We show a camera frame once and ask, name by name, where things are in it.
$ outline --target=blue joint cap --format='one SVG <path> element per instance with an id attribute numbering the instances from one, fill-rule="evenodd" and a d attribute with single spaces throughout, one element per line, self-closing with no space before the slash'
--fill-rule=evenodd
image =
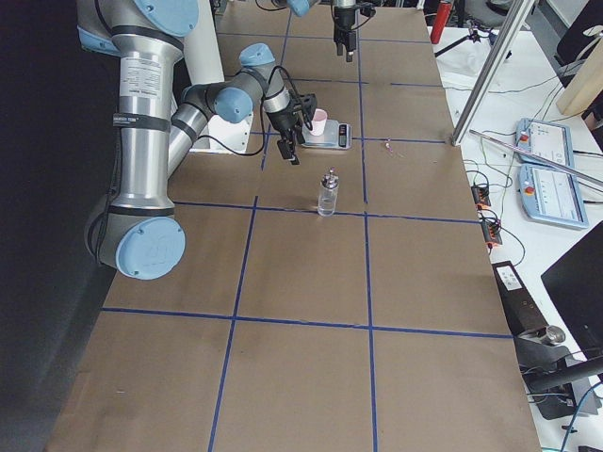
<path id="1" fill-rule="evenodd" d="M 86 31 L 81 26 L 77 27 L 77 33 L 79 34 L 79 41 L 82 43 L 82 47 L 92 52 L 98 52 L 100 54 L 113 55 L 118 57 L 120 51 L 115 44 L 106 38 L 94 35 L 89 31 Z"/>
<path id="2" fill-rule="evenodd" d="M 145 219 L 123 236 L 115 251 L 117 269 L 138 280 L 160 278 L 180 262 L 186 242 L 175 219 Z"/>
<path id="3" fill-rule="evenodd" d="M 305 16 L 310 10 L 310 2 L 308 0 L 286 0 L 286 3 L 298 17 Z"/>
<path id="4" fill-rule="evenodd" d="M 252 68 L 253 66 L 262 66 L 263 64 L 273 63 L 274 55 L 270 48 L 263 43 L 252 44 L 244 49 L 238 56 L 241 66 Z"/>
<path id="5" fill-rule="evenodd" d="M 144 17 L 160 31 L 183 38 L 197 26 L 197 0 L 134 0 Z"/>
<path id="6" fill-rule="evenodd" d="M 243 89 L 227 87 L 218 93 L 214 111 L 225 121 L 237 124 L 253 110 L 253 101 Z"/>

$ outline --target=blue cable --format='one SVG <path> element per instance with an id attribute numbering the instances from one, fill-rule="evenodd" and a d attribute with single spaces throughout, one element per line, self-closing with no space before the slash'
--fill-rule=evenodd
<path id="1" fill-rule="evenodd" d="M 567 444 L 567 440 L 569 439 L 569 434 L 572 432 L 572 427 L 574 426 L 574 422 L 576 421 L 576 418 L 578 417 L 578 413 L 579 413 L 580 409 L 582 408 L 582 405 L 584 405 L 586 396 L 589 393 L 591 393 L 592 391 L 594 391 L 595 388 L 598 388 L 601 384 L 603 384 L 603 381 L 600 381 L 599 383 L 596 383 L 593 386 L 591 386 L 588 389 L 588 391 L 586 393 L 584 393 L 584 395 L 580 399 L 580 402 L 578 402 L 578 405 L 576 406 L 576 410 L 574 411 L 574 415 L 572 416 L 572 421 L 569 423 L 569 426 L 567 426 L 567 431 L 565 432 L 565 436 L 563 437 L 561 452 L 563 452 L 563 450 L 565 449 L 565 445 Z"/>

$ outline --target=red cylinder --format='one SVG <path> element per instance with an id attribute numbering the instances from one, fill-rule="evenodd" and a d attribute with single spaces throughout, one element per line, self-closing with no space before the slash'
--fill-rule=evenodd
<path id="1" fill-rule="evenodd" d="M 452 3 L 449 0 L 442 0 L 440 6 L 437 7 L 437 14 L 435 15 L 435 21 L 433 22 L 432 28 L 432 44 L 437 44 L 442 37 L 442 31 L 448 22 L 450 17 L 450 11 L 452 10 Z"/>

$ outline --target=white cup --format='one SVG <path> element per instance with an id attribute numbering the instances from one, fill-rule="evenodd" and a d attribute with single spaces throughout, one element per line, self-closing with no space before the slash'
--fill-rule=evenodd
<path id="1" fill-rule="evenodd" d="M 310 134 L 318 137 L 324 133 L 324 126 L 327 123 L 327 112 L 317 108 L 314 113 L 314 118 L 312 118 L 312 130 Z"/>

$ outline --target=blue-framed tablet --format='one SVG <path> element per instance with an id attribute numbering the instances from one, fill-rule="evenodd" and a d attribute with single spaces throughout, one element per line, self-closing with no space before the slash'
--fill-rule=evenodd
<path id="1" fill-rule="evenodd" d="M 566 125 L 523 118 L 517 123 L 515 145 L 527 153 L 574 167 L 574 148 L 570 129 Z M 543 165 L 521 154 L 517 157 L 522 162 Z"/>
<path id="2" fill-rule="evenodd" d="M 575 176 L 540 165 L 519 169 L 519 193 L 528 217 L 574 229 L 588 228 Z"/>

